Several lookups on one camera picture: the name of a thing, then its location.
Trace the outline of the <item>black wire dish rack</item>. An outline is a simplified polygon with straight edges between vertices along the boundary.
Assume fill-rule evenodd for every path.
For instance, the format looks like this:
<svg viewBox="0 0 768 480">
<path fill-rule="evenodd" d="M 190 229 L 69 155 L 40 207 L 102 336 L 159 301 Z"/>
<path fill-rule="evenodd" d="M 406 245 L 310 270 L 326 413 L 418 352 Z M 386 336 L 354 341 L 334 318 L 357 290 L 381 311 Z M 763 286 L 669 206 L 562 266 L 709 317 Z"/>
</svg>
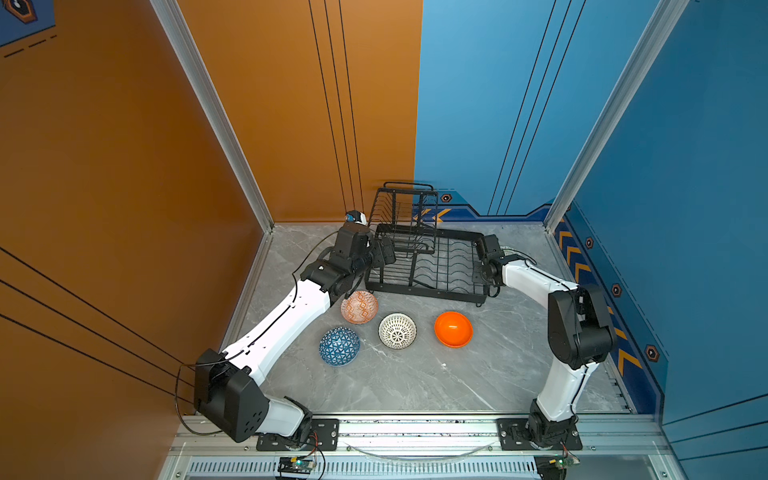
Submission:
<svg viewBox="0 0 768 480">
<path fill-rule="evenodd" d="M 393 248 L 394 262 L 365 277 L 371 292 L 461 301 L 482 306 L 500 292 L 484 274 L 483 235 L 441 226 L 447 209 L 429 184 L 387 181 L 377 191 L 369 225 Z"/>
</svg>

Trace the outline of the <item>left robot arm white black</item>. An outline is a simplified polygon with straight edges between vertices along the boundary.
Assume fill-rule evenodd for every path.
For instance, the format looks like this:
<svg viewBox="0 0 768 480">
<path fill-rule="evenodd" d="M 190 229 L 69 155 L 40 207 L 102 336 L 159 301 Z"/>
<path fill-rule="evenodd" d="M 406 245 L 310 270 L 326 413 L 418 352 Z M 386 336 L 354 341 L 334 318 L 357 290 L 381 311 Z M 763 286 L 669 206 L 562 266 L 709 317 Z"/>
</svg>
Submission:
<svg viewBox="0 0 768 480">
<path fill-rule="evenodd" d="M 367 273 L 395 262 L 392 240 L 358 221 L 347 221 L 335 243 L 292 274 L 294 285 L 251 331 L 217 352 L 208 349 L 192 365 L 197 412 L 240 443 L 254 435 L 276 435 L 295 445 L 310 436 L 312 413 L 288 397 L 270 397 L 261 384 L 296 338 Z"/>
</svg>

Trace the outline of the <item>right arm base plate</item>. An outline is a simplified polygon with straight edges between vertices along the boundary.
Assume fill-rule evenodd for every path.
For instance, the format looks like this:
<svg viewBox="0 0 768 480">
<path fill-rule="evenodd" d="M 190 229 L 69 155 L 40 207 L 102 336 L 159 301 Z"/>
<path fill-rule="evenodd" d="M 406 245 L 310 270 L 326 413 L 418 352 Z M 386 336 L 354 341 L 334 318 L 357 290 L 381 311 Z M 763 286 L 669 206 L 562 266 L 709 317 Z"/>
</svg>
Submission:
<svg viewBox="0 0 768 480">
<path fill-rule="evenodd" d="M 579 417 L 554 422 L 544 417 L 500 418 L 496 420 L 498 437 L 504 451 L 557 450 L 580 451 L 583 443 L 577 423 Z"/>
</svg>

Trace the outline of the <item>dark blue geometric bowl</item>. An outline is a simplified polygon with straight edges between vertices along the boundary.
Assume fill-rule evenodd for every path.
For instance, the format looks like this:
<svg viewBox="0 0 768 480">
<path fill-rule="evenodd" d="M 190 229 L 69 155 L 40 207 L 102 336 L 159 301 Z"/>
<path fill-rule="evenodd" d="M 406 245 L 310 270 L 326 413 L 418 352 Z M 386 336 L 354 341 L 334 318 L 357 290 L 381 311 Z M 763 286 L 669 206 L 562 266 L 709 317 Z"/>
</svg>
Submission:
<svg viewBox="0 0 768 480">
<path fill-rule="evenodd" d="M 353 362 L 361 349 L 359 335 L 347 327 L 328 330 L 320 339 L 320 358 L 328 365 L 341 367 Z"/>
</svg>

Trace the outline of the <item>red patterned bowl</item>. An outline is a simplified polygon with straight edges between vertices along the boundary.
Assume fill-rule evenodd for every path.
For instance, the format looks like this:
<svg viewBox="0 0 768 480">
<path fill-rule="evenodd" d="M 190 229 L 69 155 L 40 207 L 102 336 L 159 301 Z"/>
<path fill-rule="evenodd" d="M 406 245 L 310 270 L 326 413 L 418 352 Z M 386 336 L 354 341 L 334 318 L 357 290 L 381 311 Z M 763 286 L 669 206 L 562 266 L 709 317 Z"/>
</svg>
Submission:
<svg viewBox="0 0 768 480">
<path fill-rule="evenodd" d="M 340 306 L 342 317 L 351 324 L 365 324 L 373 320 L 378 309 L 377 298 L 368 291 L 353 292 Z"/>
</svg>

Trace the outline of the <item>orange plastic bowl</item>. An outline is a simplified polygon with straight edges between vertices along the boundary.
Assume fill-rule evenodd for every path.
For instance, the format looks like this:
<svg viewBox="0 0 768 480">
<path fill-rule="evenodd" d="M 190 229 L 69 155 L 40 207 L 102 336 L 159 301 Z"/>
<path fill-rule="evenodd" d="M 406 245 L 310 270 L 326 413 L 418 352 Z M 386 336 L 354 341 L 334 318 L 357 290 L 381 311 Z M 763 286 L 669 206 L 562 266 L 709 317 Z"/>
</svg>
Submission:
<svg viewBox="0 0 768 480">
<path fill-rule="evenodd" d="M 449 348 L 463 348 L 468 345 L 474 335 L 469 319 L 454 311 L 440 314 L 434 323 L 434 333 L 440 343 Z"/>
</svg>

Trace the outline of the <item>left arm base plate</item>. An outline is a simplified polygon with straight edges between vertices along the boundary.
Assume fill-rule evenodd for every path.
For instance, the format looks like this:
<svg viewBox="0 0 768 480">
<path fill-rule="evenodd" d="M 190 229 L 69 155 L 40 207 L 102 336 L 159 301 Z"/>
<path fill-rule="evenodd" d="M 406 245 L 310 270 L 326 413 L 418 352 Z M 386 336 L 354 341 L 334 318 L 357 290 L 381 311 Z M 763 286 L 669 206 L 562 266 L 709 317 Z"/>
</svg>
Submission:
<svg viewBox="0 0 768 480">
<path fill-rule="evenodd" d="M 295 440 L 276 434 L 258 437 L 256 449 L 260 452 L 309 452 L 319 447 L 323 452 L 337 450 L 340 421 L 338 418 L 313 418 L 306 440 Z"/>
</svg>

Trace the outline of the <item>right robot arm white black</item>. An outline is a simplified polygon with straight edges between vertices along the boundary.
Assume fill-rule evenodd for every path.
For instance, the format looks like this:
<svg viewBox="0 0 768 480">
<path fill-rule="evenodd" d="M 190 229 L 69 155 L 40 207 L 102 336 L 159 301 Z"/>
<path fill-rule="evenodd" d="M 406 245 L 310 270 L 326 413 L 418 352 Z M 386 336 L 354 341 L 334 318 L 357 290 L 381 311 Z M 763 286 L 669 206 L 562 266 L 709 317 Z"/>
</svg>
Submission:
<svg viewBox="0 0 768 480">
<path fill-rule="evenodd" d="M 588 380 L 617 344 L 604 294 L 596 285 L 561 279 L 529 256 L 503 249 L 495 235 L 483 236 L 475 245 L 484 280 L 517 290 L 547 310 L 553 362 L 531 404 L 526 436 L 539 449 L 564 446 L 577 433 L 576 406 Z"/>
</svg>

